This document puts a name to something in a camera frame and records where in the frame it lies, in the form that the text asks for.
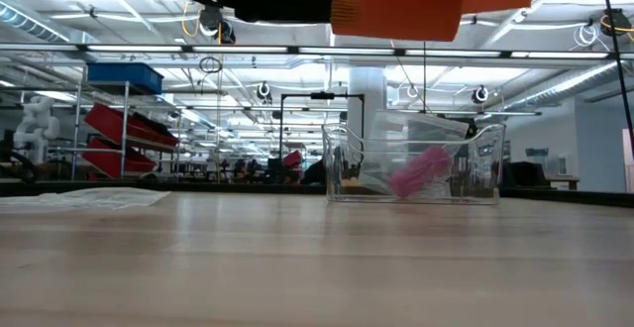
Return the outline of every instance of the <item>ceiling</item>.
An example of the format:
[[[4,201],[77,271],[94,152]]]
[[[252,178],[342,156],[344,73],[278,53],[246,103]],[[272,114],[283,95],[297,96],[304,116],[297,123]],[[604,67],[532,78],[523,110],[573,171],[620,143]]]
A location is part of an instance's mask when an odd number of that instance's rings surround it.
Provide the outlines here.
[[[201,10],[199,4],[189,4],[188,0],[12,0],[21,8],[38,16],[47,24],[62,31],[83,31],[94,41],[102,44],[168,44],[168,45],[213,45],[214,41],[196,31],[196,17]],[[612,0],[613,7],[622,8],[628,17],[634,16],[634,0]],[[319,46],[319,47],[372,47],[372,48],[409,48],[421,49],[461,49],[461,50],[500,50],[500,51],[557,51],[557,52],[605,52],[611,51],[609,37],[598,31],[597,22],[603,15],[604,0],[546,0],[538,7],[530,9],[526,19],[511,26],[495,41],[491,37],[500,32],[500,23],[516,11],[466,15],[458,35],[450,43],[420,43],[408,41],[390,41],[358,37],[333,36],[326,25],[272,25],[247,24],[231,17],[226,10],[237,37],[237,45],[281,45],[281,46]],[[593,20],[595,25],[580,35],[583,24]],[[195,36],[183,32],[183,26]],[[6,26],[0,22],[0,42],[30,43],[38,39]],[[634,52],[634,40],[627,36],[620,38],[623,51]],[[82,63],[77,58],[59,54],[17,53],[34,63],[44,64],[65,76],[81,78]],[[165,88],[176,93],[173,99],[183,105],[218,105],[218,96],[212,90],[222,89],[228,95],[222,97],[220,105],[240,107],[259,105],[256,92],[261,83],[270,86],[273,106],[278,106],[281,93],[311,92],[330,89],[336,93],[345,93],[350,67],[356,65],[353,58],[333,60],[327,57],[310,55],[226,55],[226,68],[222,75],[206,75],[198,69],[200,54],[99,54],[99,60],[143,60],[155,66],[164,75]],[[499,94],[495,100],[521,97],[536,84],[552,78],[565,70],[565,67],[547,65],[531,66],[500,62],[496,65],[480,65],[476,60],[456,63],[422,65],[422,59],[400,65],[393,60],[386,61],[385,76],[390,96],[397,98],[391,102],[394,107],[422,108],[417,98],[408,95],[408,88],[415,85],[428,91],[428,104],[431,109],[467,109],[474,105],[471,101],[472,88],[484,85]],[[0,66],[14,65],[12,61],[0,59]],[[315,103],[304,98],[289,99],[292,106],[329,105],[334,108],[345,107],[345,99],[329,103]],[[219,117],[216,111],[199,110],[212,122]],[[221,125],[230,127],[259,128],[253,117],[242,112],[223,111]],[[260,123],[273,120],[266,112],[257,114]],[[324,120],[337,122],[337,115],[323,113],[293,113],[285,118],[287,123],[323,123]]]

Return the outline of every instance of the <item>white pillar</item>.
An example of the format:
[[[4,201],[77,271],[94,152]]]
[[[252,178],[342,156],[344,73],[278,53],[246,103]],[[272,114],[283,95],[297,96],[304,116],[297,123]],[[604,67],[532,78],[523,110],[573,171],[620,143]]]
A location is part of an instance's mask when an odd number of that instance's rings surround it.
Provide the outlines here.
[[[372,119],[376,110],[385,109],[387,79],[385,67],[351,67],[348,80],[348,94],[364,94],[366,96],[366,113],[362,118],[362,101],[357,98],[348,99],[348,127],[357,136],[370,137]]]

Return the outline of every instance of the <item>pink object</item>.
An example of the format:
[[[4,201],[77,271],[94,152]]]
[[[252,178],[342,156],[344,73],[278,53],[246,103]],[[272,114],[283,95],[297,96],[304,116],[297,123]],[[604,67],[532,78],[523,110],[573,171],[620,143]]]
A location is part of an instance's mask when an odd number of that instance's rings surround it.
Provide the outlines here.
[[[400,198],[407,198],[429,184],[435,177],[447,172],[453,162],[445,149],[435,146],[427,149],[407,166],[395,172],[389,186]]]

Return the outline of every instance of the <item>red tray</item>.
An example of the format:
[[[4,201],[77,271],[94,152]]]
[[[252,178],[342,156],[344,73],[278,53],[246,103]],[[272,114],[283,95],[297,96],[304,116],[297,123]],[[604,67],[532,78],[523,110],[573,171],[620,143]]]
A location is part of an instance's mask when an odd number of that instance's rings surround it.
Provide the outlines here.
[[[88,149],[120,150],[121,146],[107,140],[94,138]],[[118,153],[84,153],[83,158],[111,178],[121,178],[121,154]],[[136,150],[126,150],[125,175],[140,175],[151,172],[155,163]]]
[[[121,145],[123,135],[123,113],[95,104],[86,115],[84,121],[113,143]],[[128,116],[128,132],[126,146],[172,153],[178,145],[178,138],[158,133],[141,120]]]

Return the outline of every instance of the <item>wooden table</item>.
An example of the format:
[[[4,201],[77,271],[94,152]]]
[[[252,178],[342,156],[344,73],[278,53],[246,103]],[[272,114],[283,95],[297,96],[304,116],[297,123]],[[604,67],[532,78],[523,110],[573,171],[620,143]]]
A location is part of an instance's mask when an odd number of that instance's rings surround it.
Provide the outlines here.
[[[633,326],[634,210],[173,193],[0,215],[0,326]]]
[[[569,190],[577,190],[577,184],[579,183],[578,177],[573,176],[546,176],[548,184],[552,182],[567,182]]]

